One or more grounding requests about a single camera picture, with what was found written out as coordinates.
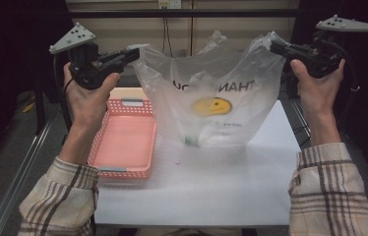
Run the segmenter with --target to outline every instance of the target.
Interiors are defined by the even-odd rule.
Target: person's right hand
[[[304,118],[311,129],[312,146],[340,142],[333,107],[343,79],[344,63],[341,60],[336,71],[316,79],[308,74],[301,61],[290,62],[292,71],[299,80],[298,94],[303,105]]]

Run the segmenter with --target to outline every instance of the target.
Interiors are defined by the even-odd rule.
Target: plastic bag
[[[275,32],[255,38],[243,53],[215,31],[197,55],[164,56],[140,47],[131,65],[153,105],[158,133],[190,146],[245,145],[258,132],[279,91],[284,58],[269,51]]]

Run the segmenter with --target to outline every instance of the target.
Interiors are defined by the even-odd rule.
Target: pink plastic tray
[[[98,168],[103,178],[150,178],[156,129],[150,102],[109,99],[107,108],[89,165]]]

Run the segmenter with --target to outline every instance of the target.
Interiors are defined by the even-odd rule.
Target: yellow smiley logo
[[[194,113],[200,116],[224,115],[232,110],[232,104],[223,98],[203,98],[193,104]]]

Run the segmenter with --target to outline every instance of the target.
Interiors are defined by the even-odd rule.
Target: shirt cuff
[[[46,178],[72,188],[92,189],[98,180],[98,170],[63,161],[57,156],[46,172]]]
[[[352,163],[344,143],[309,147],[302,150],[297,157],[297,170],[318,165]]]

